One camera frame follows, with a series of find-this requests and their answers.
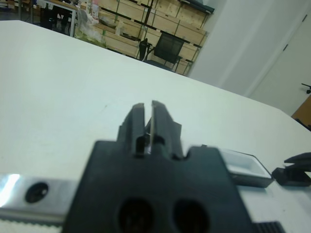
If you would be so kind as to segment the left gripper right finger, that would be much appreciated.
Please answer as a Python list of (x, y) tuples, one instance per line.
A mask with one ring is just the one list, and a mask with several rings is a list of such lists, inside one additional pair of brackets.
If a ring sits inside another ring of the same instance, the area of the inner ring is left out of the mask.
[(181, 127), (181, 124), (172, 119), (163, 103), (152, 101), (151, 150), (161, 147), (164, 156), (182, 159)]

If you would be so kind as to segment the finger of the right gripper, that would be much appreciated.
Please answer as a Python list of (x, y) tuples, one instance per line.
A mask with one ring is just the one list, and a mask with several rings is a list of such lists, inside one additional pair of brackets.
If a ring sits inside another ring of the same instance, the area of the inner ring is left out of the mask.
[(311, 171), (311, 153), (306, 152), (293, 157), (290, 157), (284, 161), (284, 163), (291, 164), (287, 166), (287, 169), (301, 170), (310, 172)]

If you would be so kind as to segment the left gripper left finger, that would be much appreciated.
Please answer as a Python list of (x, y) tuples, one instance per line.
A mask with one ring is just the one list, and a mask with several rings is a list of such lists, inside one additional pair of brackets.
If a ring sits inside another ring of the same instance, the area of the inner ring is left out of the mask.
[(144, 157), (145, 116), (144, 104), (133, 105), (119, 127), (117, 143), (122, 150), (133, 157)]

